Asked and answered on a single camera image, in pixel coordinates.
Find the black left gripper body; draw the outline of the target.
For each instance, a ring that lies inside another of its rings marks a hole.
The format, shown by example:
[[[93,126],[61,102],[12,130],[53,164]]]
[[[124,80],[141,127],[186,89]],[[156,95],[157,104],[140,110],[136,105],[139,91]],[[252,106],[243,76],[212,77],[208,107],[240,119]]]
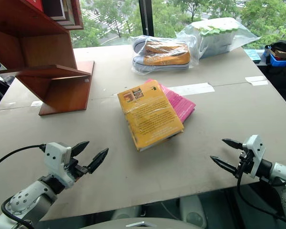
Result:
[[[66,170],[74,179],[80,179],[83,175],[88,173],[86,167],[82,167],[78,164],[78,160],[71,157],[69,163],[66,165]]]

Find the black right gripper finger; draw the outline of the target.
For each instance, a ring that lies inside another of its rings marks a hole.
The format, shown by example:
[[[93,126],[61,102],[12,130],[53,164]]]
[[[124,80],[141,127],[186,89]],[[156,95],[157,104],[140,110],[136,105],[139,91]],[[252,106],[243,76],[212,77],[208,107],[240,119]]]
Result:
[[[217,156],[210,156],[210,158],[222,169],[231,173],[235,178],[239,178],[240,174],[240,166],[233,166],[228,162],[223,161],[221,158]]]
[[[229,138],[224,138],[222,141],[234,149],[243,150],[243,143],[241,142]]]

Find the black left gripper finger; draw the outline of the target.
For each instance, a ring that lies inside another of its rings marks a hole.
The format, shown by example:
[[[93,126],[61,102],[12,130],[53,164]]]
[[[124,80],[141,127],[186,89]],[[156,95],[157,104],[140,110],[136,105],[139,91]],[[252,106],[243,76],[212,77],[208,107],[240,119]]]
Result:
[[[87,171],[92,174],[104,161],[108,154],[109,148],[106,148],[99,152],[92,160],[92,162],[87,166]]]
[[[86,148],[88,144],[89,144],[89,141],[83,141],[73,146],[71,148],[71,157],[75,157],[79,155]]]

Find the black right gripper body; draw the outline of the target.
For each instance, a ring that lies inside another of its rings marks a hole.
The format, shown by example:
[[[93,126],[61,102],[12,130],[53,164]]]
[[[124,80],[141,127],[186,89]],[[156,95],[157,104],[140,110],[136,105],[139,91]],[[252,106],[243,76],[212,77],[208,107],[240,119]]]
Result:
[[[250,174],[253,167],[253,151],[242,151],[239,156],[236,178],[240,178],[242,173]]]

